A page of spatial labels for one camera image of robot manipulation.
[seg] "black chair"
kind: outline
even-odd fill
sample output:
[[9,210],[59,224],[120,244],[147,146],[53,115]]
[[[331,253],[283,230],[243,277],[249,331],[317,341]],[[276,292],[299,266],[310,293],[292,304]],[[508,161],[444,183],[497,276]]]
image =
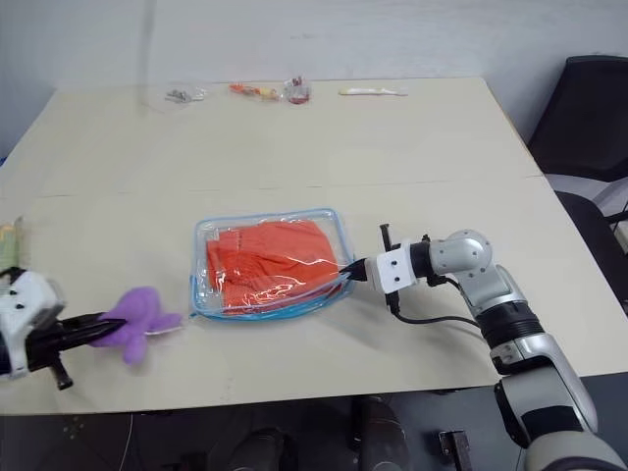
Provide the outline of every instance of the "black chair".
[[[614,183],[628,177],[628,58],[567,59],[528,147],[546,174]],[[626,212],[605,218],[587,198],[556,195],[627,310],[628,259],[609,225],[628,219]]]
[[628,219],[628,211],[605,217],[587,198],[562,191],[557,191],[556,196],[598,262],[617,300],[628,312],[628,258],[611,226]]
[[528,147],[546,174],[628,177],[628,58],[567,59]]

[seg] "person's leg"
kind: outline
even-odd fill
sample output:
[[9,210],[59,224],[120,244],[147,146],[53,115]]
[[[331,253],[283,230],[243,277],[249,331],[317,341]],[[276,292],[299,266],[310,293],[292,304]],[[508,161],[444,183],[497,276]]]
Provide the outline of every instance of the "person's leg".
[[232,454],[226,471],[296,471],[296,443],[277,429],[251,433]]
[[360,471],[410,470],[405,433],[390,407],[377,397],[357,397],[352,415]]

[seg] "beige table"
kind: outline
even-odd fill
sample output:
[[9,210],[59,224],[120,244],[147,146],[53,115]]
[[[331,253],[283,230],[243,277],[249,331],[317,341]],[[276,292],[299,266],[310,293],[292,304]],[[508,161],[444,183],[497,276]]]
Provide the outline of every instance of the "beige table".
[[[355,253],[392,234],[490,238],[581,375],[628,369],[628,322],[598,267],[484,83],[405,80],[407,98],[338,97],[303,107],[221,91],[177,113],[133,89],[57,94],[0,171],[0,219],[26,213],[28,265],[63,287],[66,316],[153,285],[188,312],[191,234],[208,216],[336,208]],[[402,294],[408,316],[467,315],[447,287]],[[175,408],[486,385],[497,375],[470,326],[410,327],[374,292],[288,322],[204,319],[150,339],[146,361],[81,347],[76,384],[46,372],[0,386],[5,413]]]

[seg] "orange cloth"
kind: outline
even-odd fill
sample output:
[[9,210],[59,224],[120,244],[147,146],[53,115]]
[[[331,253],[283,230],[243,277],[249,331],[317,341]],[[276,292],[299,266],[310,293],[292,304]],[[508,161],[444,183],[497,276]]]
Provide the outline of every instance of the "orange cloth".
[[221,232],[218,240],[207,242],[207,268],[224,307],[244,307],[316,289],[334,280],[339,267],[319,227],[294,221]]

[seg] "floor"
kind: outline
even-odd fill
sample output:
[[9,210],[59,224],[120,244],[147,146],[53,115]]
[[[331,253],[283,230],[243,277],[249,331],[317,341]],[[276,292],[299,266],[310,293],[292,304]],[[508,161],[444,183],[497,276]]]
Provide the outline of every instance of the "floor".
[[[628,461],[628,374],[585,379],[600,415],[601,436]],[[437,433],[464,430],[473,469],[523,469],[524,454],[505,434],[491,388],[385,394],[406,432],[416,471],[452,470],[440,455]],[[197,453],[221,470],[249,431],[277,426],[298,443],[300,469],[356,469],[346,446],[347,397],[207,407],[177,411],[80,416],[3,417],[0,469],[21,471],[120,468],[179,469]]]

